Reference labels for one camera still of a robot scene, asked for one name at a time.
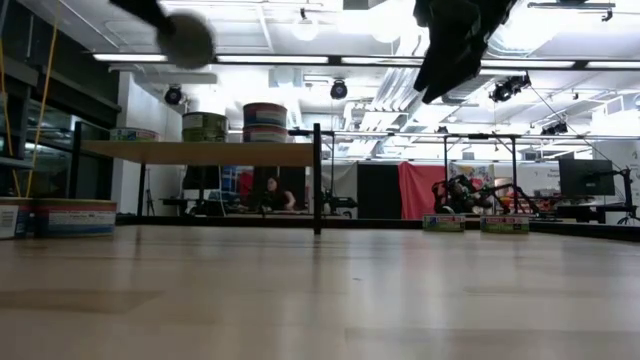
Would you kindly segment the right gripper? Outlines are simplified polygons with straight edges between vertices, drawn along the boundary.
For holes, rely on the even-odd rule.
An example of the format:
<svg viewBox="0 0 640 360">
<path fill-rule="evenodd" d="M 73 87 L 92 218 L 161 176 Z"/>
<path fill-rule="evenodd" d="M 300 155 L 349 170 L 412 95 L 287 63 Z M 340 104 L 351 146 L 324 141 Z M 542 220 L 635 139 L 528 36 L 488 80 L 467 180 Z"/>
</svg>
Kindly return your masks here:
<svg viewBox="0 0 640 360">
<path fill-rule="evenodd" d="M 478 75 L 489 39 L 518 0 L 415 0 L 413 16 L 430 45 L 414 82 L 430 104 Z"/>
</svg>

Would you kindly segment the green label seafood can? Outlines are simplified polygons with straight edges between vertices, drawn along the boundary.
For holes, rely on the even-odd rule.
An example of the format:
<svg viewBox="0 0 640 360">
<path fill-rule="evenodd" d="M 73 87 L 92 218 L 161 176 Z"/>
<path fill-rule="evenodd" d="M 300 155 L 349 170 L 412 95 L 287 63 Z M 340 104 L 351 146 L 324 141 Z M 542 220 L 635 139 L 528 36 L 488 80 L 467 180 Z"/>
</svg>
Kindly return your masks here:
<svg viewBox="0 0 640 360">
<path fill-rule="evenodd" d="M 188 128 L 182 130 L 183 142 L 226 143 L 228 134 L 212 128 Z"/>
<path fill-rule="evenodd" d="M 496 234 L 527 234 L 529 218 L 519 215 L 486 215 L 480 218 L 480 230 Z"/>
<path fill-rule="evenodd" d="M 431 214 L 423 217 L 422 228 L 432 232 L 464 232 L 466 217 L 460 215 Z"/>
<path fill-rule="evenodd" d="M 184 129 L 206 128 L 227 131 L 228 118 L 225 115 L 211 112 L 188 112 L 182 116 Z"/>
<path fill-rule="evenodd" d="M 114 128 L 110 131 L 111 141 L 158 142 L 160 135 L 152 130 L 141 128 Z"/>
</svg>

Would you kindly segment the wooden shelf with black legs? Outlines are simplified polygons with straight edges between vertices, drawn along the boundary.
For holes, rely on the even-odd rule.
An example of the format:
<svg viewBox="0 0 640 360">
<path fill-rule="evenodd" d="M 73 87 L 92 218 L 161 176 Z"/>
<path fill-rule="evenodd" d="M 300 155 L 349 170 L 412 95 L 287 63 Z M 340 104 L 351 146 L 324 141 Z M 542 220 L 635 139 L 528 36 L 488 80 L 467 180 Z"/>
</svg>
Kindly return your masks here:
<svg viewBox="0 0 640 360">
<path fill-rule="evenodd" d="M 291 130 L 291 136 L 310 136 L 310 143 L 198 143 L 198 142 L 131 142 L 84 140 L 76 133 L 72 153 L 81 152 L 126 160 L 140 165 L 136 214 L 124 221 L 126 225 L 151 225 L 142 211 L 145 175 L 148 165 L 188 166 L 259 166 L 309 167 L 313 174 L 313 212 L 311 228 L 316 235 L 322 231 L 322 135 L 321 125 L 311 130 Z"/>
</svg>

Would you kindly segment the black track spotlight cluster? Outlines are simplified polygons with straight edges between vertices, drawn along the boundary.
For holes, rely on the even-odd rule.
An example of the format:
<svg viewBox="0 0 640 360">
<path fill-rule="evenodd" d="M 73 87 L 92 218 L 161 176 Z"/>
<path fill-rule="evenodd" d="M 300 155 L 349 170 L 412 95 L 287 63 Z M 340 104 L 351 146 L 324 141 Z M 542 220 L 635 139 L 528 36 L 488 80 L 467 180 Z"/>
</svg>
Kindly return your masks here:
<svg viewBox="0 0 640 360">
<path fill-rule="evenodd" d="M 495 84 L 494 89 L 489 93 L 489 98 L 494 103 L 506 102 L 530 85 L 531 80 L 527 73 L 519 76 L 510 76 L 505 81 Z"/>
</svg>

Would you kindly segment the dark ceiling box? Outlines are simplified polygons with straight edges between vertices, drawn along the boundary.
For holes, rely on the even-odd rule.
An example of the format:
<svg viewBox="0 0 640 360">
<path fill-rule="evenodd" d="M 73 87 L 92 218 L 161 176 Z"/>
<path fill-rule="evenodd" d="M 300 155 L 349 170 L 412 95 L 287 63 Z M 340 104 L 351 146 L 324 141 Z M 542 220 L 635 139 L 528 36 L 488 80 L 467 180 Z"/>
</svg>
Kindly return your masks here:
<svg viewBox="0 0 640 360">
<path fill-rule="evenodd" d="M 370 10 L 386 0 L 342 0 L 342 8 L 345 11 Z"/>
</svg>

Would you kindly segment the long ceiling light strip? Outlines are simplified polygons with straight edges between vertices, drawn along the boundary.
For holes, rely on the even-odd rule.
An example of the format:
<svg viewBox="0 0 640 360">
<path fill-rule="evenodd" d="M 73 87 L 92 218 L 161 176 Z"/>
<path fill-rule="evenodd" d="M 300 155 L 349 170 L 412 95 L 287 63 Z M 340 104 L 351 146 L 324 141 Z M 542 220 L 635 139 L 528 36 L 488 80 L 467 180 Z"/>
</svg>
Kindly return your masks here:
<svg viewBox="0 0 640 360">
<path fill-rule="evenodd" d="M 164 64 L 169 60 L 165 55 L 153 53 L 92 53 L 94 59 L 108 63 Z M 422 57 L 415 56 L 341 56 L 341 55 L 260 55 L 223 54 L 212 64 L 236 65 L 309 65 L 309 66 L 363 66 L 418 68 Z M 559 71 L 640 71 L 640 60 L 601 59 L 482 59 L 482 68 L 487 69 L 535 69 Z"/>
</svg>

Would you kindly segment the red hanging cloth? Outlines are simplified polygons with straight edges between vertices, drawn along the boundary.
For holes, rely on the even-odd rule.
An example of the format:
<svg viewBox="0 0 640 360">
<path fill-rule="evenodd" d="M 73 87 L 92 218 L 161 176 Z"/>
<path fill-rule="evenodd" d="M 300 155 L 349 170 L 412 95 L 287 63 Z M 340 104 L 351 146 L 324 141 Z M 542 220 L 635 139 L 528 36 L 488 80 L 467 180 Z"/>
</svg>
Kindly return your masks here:
<svg viewBox="0 0 640 360">
<path fill-rule="evenodd" d="M 421 220 L 432 214 L 435 196 L 432 185 L 445 178 L 442 165 L 413 165 L 402 162 L 398 165 L 399 188 L 402 202 L 403 220 Z"/>
</svg>

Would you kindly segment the black upright panel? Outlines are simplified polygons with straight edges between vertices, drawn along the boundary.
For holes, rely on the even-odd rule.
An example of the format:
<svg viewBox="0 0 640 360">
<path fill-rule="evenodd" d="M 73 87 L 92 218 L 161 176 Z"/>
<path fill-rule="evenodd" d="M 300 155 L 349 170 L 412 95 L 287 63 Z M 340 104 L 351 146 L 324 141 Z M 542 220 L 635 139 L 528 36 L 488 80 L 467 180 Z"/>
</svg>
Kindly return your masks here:
<svg viewBox="0 0 640 360">
<path fill-rule="evenodd" d="M 398 166 L 359 163 L 357 175 L 358 217 L 399 220 L 402 199 Z"/>
</svg>

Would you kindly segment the dark background computer monitor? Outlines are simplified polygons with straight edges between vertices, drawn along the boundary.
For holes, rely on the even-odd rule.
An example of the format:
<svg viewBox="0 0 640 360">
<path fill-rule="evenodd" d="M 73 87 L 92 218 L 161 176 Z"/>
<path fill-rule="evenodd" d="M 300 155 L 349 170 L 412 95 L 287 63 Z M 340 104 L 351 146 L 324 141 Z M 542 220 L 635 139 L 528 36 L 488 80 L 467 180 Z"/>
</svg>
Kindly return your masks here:
<svg viewBox="0 0 640 360">
<path fill-rule="evenodd" d="M 613 164 L 609 160 L 560 159 L 560 191 L 566 197 L 613 196 Z"/>
</svg>

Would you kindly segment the grey side desk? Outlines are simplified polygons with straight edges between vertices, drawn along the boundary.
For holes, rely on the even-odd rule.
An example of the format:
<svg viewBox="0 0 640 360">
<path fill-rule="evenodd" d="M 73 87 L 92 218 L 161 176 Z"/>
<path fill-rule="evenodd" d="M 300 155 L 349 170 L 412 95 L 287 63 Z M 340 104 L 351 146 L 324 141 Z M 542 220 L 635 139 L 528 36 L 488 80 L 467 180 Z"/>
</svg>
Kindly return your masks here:
<svg viewBox="0 0 640 360">
<path fill-rule="evenodd" d="M 0 156 L 0 166 L 26 170 L 31 170 L 34 168 L 33 163 L 29 160 L 21 160 L 4 156 Z"/>
</svg>

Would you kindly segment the cluttered black background desk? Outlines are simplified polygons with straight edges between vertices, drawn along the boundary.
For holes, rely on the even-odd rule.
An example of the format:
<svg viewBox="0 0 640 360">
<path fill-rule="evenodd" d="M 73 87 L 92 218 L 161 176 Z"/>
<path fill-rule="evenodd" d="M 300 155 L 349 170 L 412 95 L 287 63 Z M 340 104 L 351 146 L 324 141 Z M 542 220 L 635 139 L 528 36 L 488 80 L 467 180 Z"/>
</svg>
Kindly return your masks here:
<svg viewBox="0 0 640 360">
<path fill-rule="evenodd" d="M 637 210 L 636 205 L 629 205 L 625 202 L 560 201 L 553 204 L 548 211 L 540 211 L 540 214 L 549 218 L 573 219 L 578 223 L 596 221 L 599 224 L 605 224 L 608 213 L 623 213 L 624 216 L 617 221 L 617 224 L 621 225 L 626 224 L 629 220 L 639 220 Z"/>
</svg>

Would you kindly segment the person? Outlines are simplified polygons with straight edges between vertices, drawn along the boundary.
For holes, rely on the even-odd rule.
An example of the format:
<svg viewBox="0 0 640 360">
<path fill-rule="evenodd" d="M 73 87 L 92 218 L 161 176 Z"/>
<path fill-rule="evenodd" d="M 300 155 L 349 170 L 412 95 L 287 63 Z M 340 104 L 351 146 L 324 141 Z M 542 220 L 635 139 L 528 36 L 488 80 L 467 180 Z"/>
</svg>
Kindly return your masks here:
<svg viewBox="0 0 640 360">
<path fill-rule="evenodd" d="M 279 178 L 269 177 L 266 183 L 263 206 L 272 211 L 293 211 L 295 205 L 294 195 L 281 187 Z"/>
</svg>

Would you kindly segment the colourful wall poster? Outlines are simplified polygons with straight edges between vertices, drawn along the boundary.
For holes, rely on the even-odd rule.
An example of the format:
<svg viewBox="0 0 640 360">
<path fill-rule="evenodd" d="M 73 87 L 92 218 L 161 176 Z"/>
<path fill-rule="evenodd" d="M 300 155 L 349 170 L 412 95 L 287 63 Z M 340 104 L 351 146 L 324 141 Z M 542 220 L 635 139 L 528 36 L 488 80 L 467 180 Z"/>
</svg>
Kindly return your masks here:
<svg viewBox="0 0 640 360">
<path fill-rule="evenodd" d="M 492 164 L 461 164 L 451 162 L 448 164 L 449 177 L 464 175 L 469 180 L 478 180 L 481 183 L 495 180 L 494 166 Z"/>
</svg>

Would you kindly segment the black ceiling rail fixture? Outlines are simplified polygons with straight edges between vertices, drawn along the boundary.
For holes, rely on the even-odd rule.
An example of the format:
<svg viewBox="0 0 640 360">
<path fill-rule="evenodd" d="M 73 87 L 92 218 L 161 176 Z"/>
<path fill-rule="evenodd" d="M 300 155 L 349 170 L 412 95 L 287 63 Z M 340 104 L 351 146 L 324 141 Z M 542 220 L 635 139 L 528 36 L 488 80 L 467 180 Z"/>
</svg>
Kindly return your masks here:
<svg viewBox="0 0 640 360">
<path fill-rule="evenodd" d="M 614 0 L 606 2 L 596 2 L 595 0 L 527 1 L 526 7 L 537 10 L 571 10 L 578 13 L 602 13 L 601 21 L 607 22 L 613 16 L 613 9 L 616 7 L 616 3 Z"/>
</svg>

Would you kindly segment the black metal frame pole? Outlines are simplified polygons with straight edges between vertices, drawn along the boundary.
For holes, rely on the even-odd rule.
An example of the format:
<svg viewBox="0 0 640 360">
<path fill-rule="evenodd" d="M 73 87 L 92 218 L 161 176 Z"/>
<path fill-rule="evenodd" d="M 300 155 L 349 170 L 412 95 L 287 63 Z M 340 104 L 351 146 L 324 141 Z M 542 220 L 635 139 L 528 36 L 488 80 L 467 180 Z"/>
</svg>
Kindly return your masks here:
<svg viewBox="0 0 640 360">
<path fill-rule="evenodd" d="M 260 227 L 260 228 L 315 228 L 313 217 L 293 216 L 266 218 L 239 217 L 177 217 L 177 216 L 136 216 L 117 215 L 117 226 L 185 226 L 185 227 Z M 321 229 L 380 229 L 380 230 L 418 230 L 421 220 L 367 220 L 367 219 L 321 219 Z M 585 237 L 640 243 L 640 227 L 623 225 L 603 225 L 589 223 L 565 223 L 532 221 L 531 232 L 562 236 Z"/>
</svg>

